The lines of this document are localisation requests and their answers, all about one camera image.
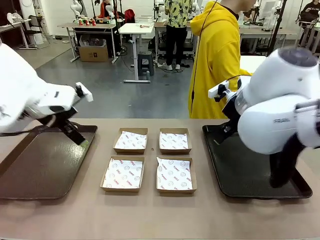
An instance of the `brown tray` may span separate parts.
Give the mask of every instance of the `brown tray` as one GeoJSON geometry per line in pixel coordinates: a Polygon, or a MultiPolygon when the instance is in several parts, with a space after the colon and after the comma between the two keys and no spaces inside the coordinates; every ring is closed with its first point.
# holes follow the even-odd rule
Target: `brown tray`
{"type": "Polygon", "coordinates": [[[0,199],[59,199],[73,185],[97,126],[78,125],[82,148],[57,128],[29,133],[0,164],[0,199]]]}

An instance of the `chair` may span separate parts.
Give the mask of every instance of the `chair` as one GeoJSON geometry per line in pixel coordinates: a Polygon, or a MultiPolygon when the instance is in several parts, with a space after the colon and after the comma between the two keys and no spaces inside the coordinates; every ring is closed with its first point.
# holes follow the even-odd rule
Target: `chair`
{"type": "Polygon", "coordinates": [[[138,75],[142,76],[146,71],[150,72],[150,76],[155,75],[154,60],[151,51],[140,52],[138,54],[138,75]]]}
{"type": "Polygon", "coordinates": [[[48,36],[45,34],[45,31],[42,27],[42,24],[41,24],[41,21],[42,21],[42,16],[33,16],[33,15],[30,15],[29,16],[29,19],[31,19],[31,21],[29,21],[29,26],[30,27],[37,27],[37,28],[40,28],[41,31],[37,31],[37,30],[25,30],[24,33],[28,36],[33,36],[33,39],[34,39],[34,45],[37,49],[43,49],[43,48],[46,48],[46,47],[49,47],[51,44],[50,44],[50,41],[48,39],[48,36]],[[35,34],[44,34],[47,42],[48,42],[48,45],[46,46],[43,46],[43,47],[38,47],[37,46],[37,43],[36,43],[36,38],[35,38],[35,34]]]}

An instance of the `yellow hoodie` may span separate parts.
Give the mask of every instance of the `yellow hoodie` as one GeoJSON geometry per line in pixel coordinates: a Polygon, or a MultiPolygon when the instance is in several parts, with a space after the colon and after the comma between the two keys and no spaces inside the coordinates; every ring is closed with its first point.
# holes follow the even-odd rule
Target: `yellow hoodie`
{"type": "MultiPolygon", "coordinates": [[[[236,17],[219,3],[213,7],[214,3],[210,1],[204,12],[191,21],[193,34],[201,34],[189,91],[189,115],[192,119],[225,119],[222,109],[226,101],[217,103],[209,99],[208,90],[234,76],[251,75],[240,69],[240,32],[236,17]]],[[[237,90],[237,81],[238,78],[230,80],[231,90],[237,90]]]]}

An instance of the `red bag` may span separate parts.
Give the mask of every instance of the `red bag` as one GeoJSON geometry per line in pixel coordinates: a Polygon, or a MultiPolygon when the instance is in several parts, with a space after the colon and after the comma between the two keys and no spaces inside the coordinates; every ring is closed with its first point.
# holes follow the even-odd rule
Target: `red bag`
{"type": "Polygon", "coordinates": [[[124,21],[126,24],[135,23],[135,12],[132,9],[128,9],[124,12],[124,21]]]}

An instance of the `printed paper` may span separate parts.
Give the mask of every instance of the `printed paper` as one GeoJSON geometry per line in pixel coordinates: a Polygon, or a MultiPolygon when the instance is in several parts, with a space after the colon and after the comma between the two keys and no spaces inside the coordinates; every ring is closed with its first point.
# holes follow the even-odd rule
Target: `printed paper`
{"type": "Polygon", "coordinates": [[[104,176],[103,187],[112,189],[138,189],[142,174],[142,161],[111,159],[104,176]]]}
{"type": "Polygon", "coordinates": [[[147,135],[141,135],[129,131],[122,131],[121,136],[115,144],[116,149],[145,149],[147,135]]]}
{"type": "Polygon", "coordinates": [[[187,134],[160,132],[160,148],[170,150],[188,149],[187,134]]]}
{"type": "Polygon", "coordinates": [[[157,157],[157,188],[164,190],[191,190],[190,162],[157,157]]]}

